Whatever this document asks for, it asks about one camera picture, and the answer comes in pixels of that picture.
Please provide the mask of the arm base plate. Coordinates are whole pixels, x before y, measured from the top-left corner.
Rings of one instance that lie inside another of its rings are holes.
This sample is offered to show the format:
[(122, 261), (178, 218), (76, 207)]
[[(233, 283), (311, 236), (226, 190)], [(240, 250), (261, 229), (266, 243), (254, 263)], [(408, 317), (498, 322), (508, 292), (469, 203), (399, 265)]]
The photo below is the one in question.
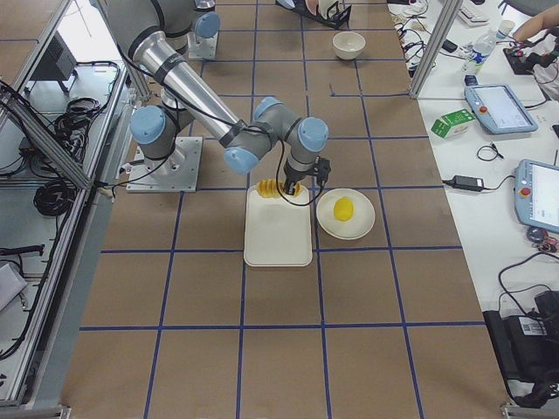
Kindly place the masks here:
[(194, 30), (190, 31), (187, 34), (188, 59), (213, 61), (217, 52), (218, 32), (219, 29), (216, 29), (199, 35)]
[(202, 137), (177, 137), (175, 150), (164, 163), (146, 159), (141, 148), (137, 146), (135, 158), (142, 160), (142, 163), (130, 169), (130, 182), (126, 184), (127, 191), (130, 193), (195, 192), (203, 143)]

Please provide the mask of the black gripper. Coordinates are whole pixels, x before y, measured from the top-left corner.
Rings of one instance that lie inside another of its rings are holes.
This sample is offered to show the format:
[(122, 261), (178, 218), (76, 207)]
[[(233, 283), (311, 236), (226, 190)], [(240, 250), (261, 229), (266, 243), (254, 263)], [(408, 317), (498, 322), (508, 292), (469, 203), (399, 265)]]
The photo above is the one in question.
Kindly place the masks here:
[(284, 174), (286, 193), (289, 196), (296, 196), (298, 194), (298, 182), (306, 177), (306, 173), (286, 165), (284, 167)]

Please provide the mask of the person's hand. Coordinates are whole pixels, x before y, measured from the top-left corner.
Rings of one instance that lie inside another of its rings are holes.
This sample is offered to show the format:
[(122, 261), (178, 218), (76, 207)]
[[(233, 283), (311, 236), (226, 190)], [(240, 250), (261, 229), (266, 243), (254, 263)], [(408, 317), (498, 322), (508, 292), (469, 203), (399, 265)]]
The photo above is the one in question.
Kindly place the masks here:
[(558, 22), (559, 4), (556, 4), (538, 13), (534, 17), (531, 17), (528, 21), (522, 24), (519, 29), (514, 32), (513, 39), (516, 42), (526, 41), (543, 30), (556, 27)]

